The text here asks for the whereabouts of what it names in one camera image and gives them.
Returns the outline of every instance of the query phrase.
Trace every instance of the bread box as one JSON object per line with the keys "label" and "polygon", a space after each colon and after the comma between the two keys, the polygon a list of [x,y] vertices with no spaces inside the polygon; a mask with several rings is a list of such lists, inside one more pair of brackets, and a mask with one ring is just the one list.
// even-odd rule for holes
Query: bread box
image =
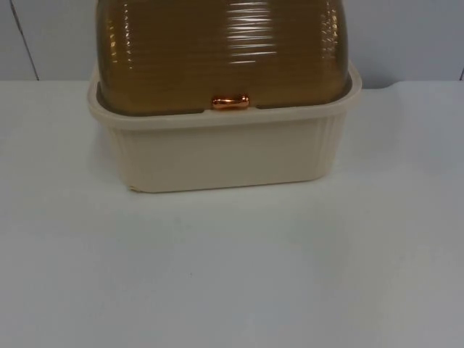
{"label": "bread box", "polygon": [[88,92],[143,192],[327,174],[361,89],[339,0],[99,0]]}

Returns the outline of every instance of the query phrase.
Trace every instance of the copper handle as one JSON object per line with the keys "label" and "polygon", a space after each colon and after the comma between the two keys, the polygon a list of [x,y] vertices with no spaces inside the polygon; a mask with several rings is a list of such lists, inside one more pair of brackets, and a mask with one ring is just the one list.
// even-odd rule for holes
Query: copper handle
{"label": "copper handle", "polygon": [[214,110],[246,109],[247,107],[249,107],[249,97],[246,94],[232,98],[215,97],[212,100],[212,108]]}

